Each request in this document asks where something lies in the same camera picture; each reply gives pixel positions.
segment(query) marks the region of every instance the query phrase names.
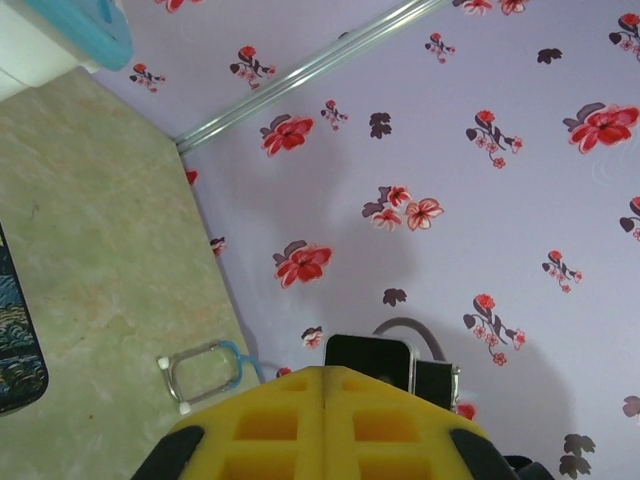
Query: cable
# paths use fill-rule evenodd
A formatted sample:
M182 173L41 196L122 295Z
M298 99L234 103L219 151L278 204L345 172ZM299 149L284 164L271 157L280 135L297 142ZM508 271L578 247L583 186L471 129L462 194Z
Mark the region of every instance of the cable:
M386 322L382 323L378 328L373 331L374 335L382 335L387 332L389 329L393 327L407 327L412 330L415 330L420 334L420 336L427 342L427 346L431 351L431 355L433 359L438 362L446 362L447 359L444 356L444 352L442 351L442 347L436 340L436 337L431 333L427 327L425 327L422 323L413 318L409 317L395 317Z

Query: smartphone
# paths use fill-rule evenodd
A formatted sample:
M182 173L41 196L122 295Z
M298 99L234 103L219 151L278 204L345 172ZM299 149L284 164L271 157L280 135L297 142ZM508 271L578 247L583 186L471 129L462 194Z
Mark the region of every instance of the smartphone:
M418 352L404 340L387 336L336 334L325 342L325 366L342 366L409 393L415 391Z

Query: floral wallpaper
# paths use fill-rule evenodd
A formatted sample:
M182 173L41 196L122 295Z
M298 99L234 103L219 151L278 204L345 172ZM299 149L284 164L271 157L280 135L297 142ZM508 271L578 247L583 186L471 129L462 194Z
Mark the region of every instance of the floral wallpaper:
M175 138L400 0L279 0L277 7L255 0L123 3L134 56L123 70L93 77ZM162 95L148 95L155 92ZM346 120L325 118L334 118L333 125Z
M415 318L504 454L636 478L639 27L637 0L454 0L187 155L266 380ZM280 71L234 45L212 68Z

